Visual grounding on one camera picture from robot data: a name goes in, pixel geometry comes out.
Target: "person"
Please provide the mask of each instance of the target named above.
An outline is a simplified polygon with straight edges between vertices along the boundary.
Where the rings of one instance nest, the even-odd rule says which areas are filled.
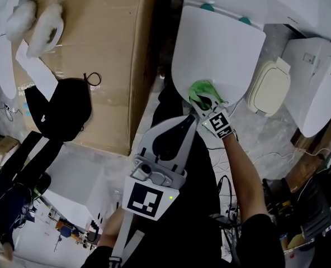
[[[34,187],[63,144],[49,140],[23,168],[29,153],[41,138],[40,133],[31,131],[0,170],[0,242],[3,245],[1,260],[13,260],[13,231],[25,222],[24,216],[32,204]]]
[[[182,98],[172,82],[159,95],[152,126],[183,115]],[[241,267],[285,267],[285,258],[275,225],[267,214],[262,183],[234,134],[223,139],[242,222],[237,257]],[[195,134],[186,164],[188,172],[179,196],[158,221],[137,217],[132,231],[145,233],[123,267],[236,267],[221,259],[221,231],[209,215],[220,213],[219,192],[207,147]],[[98,247],[82,268],[102,265],[117,240],[124,210],[108,219]]]

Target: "toilet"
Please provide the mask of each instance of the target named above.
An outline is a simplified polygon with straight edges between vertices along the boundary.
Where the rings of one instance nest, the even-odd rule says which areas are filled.
[[[317,27],[318,0],[184,0],[172,78],[189,89],[209,80],[230,106],[245,95],[266,38],[265,24]]]

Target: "toilet seat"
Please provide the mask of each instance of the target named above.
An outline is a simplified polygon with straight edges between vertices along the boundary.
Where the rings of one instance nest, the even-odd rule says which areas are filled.
[[[172,78],[189,102],[194,82],[209,80],[234,104],[247,91],[265,40],[265,33],[219,13],[185,6],[172,61]]]

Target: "toilet seat lid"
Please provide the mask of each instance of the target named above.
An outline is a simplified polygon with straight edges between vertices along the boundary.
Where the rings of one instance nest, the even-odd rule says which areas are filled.
[[[221,98],[234,104],[245,94],[265,33],[219,13],[185,6],[172,61],[172,78],[189,102],[194,82],[209,80]]]

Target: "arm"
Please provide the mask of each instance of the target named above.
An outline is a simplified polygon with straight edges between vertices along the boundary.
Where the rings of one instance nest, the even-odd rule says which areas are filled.
[[[13,248],[9,242],[3,244],[4,253],[0,252],[0,260],[5,262],[13,261]]]
[[[241,211],[242,223],[256,214],[267,214],[260,177],[234,134],[223,138]]]
[[[111,215],[103,229],[103,234],[98,242],[98,246],[108,246],[112,248],[115,246],[124,215],[125,211],[121,208],[117,209]]]

